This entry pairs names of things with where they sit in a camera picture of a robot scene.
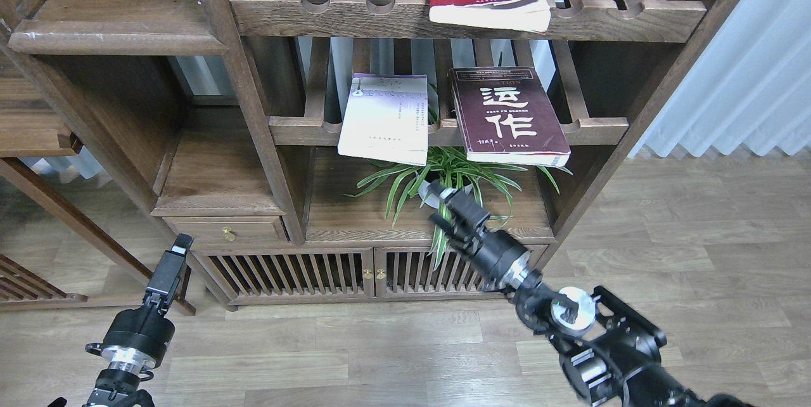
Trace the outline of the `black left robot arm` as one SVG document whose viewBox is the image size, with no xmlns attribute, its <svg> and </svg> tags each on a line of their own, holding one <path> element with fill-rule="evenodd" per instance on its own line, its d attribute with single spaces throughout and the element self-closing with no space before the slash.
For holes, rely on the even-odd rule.
<svg viewBox="0 0 811 407">
<path fill-rule="evenodd" d="M 181 284 L 193 242 L 192 236 L 177 236 L 146 286 L 142 305 L 119 312 L 104 341 L 86 345 L 86 352 L 109 361 L 96 379 L 87 406 L 154 405 L 150 393 L 139 388 L 140 375 L 153 378 L 151 371 L 162 364 L 174 335 L 175 326 L 165 315 Z"/>
</svg>

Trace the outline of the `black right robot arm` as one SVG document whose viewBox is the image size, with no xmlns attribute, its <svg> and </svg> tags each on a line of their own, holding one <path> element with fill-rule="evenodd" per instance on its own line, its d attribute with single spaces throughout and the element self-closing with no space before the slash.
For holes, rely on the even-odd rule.
<svg viewBox="0 0 811 407">
<path fill-rule="evenodd" d="M 590 294 L 576 287 L 554 290 L 531 268 L 529 250 L 506 231 L 490 231 L 490 214 L 455 188 L 434 181 L 429 190 L 449 217 L 431 221 L 449 237 L 490 287 L 507 295 L 519 320 L 543 335 L 559 353 L 568 383 L 588 405 L 618 398 L 623 406 L 741 406 L 727 394 L 701 399 L 661 366 L 666 335 L 601 286 Z"/>
</svg>

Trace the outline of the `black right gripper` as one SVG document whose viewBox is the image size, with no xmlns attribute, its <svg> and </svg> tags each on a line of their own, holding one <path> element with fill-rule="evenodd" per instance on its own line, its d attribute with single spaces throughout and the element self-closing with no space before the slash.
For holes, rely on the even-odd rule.
<svg viewBox="0 0 811 407">
<path fill-rule="evenodd" d="M 429 185 L 449 216 L 433 213 L 429 220 L 448 237 L 457 253 L 464 255 L 478 272 L 482 292 L 533 292 L 531 251 L 506 231 L 493 233 L 485 228 L 490 213 L 474 197 L 440 181 Z"/>
</svg>

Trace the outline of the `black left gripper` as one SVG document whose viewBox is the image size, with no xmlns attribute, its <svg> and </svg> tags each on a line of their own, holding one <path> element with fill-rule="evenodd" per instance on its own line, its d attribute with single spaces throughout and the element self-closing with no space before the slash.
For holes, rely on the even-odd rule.
<svg viewBox="0 0 811 407">
<path fill-rule="evenodd" d="M 138 309 L 119 312 L 102 342 L 90 343 L 85 351 L 110 362 L 110 369 L 150 370 L 160 366 L 175 332 L 165 318 L 181 282 L 194 238 L 181 233 L 164 252 L 147 285 L 144 303 Z"/>
</svg>

